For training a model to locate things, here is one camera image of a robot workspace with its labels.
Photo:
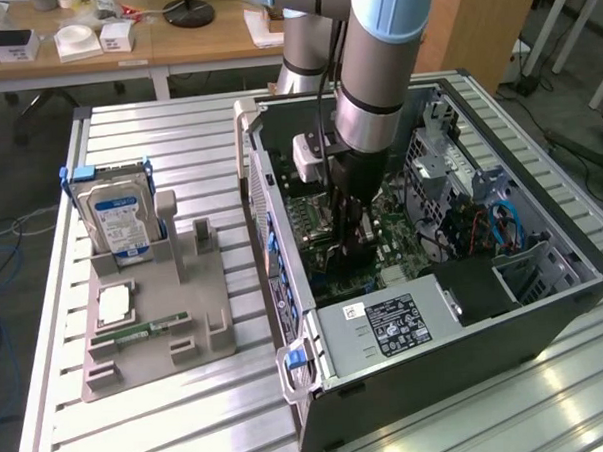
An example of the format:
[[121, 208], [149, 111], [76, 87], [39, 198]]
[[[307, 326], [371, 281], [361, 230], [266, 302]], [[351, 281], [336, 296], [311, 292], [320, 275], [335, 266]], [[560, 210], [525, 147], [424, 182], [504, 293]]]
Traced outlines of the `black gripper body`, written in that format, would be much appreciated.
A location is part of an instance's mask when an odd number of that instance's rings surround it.
[[379, 153], [341, 152], [334, 156], [331, 178], [346, 198], [371, 203], [383, 181], [388, 151]]

